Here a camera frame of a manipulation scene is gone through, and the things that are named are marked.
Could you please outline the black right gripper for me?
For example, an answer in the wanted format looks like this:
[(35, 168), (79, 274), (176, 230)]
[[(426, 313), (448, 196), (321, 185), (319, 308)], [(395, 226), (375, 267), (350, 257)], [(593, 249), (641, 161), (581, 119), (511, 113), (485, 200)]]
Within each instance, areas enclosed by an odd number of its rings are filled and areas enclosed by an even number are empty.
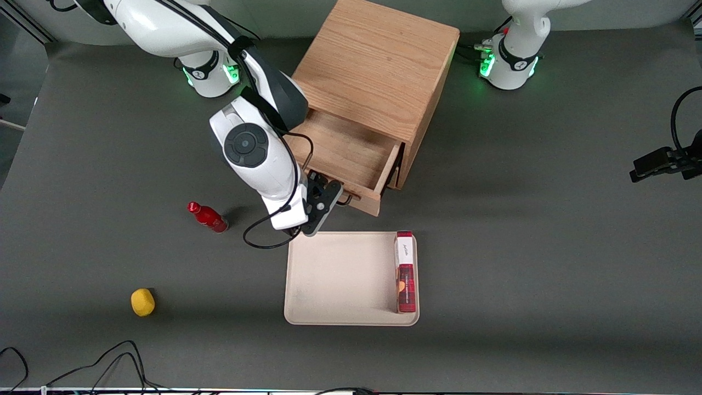
[(308, 172), (308, 192), (305, 200), (308, 221), (303, 224), (305, 236), (313, 237), (319, 231), (342, 194), (343, 185), (337, 180), (329, 182), (321, 173)]

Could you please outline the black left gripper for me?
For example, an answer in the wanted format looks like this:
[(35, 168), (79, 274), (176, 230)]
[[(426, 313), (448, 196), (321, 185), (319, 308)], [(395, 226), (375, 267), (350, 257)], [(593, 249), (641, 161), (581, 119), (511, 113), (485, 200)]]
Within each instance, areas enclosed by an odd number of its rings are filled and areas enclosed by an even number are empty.
[(630, 171), (630, 180), (633, 183), (641, 182), (647, 178), (662, 174), (682, 173), (684, 180), (691, 180), (701, 175), (701, 134), (702, 130), (695, 133), (691, 145), (682, 148), (683, 160), (686, 165), (679, 168), (677, 164), (677, 150), (671, 147), (661, 147), (634, 160), (634, 170)]

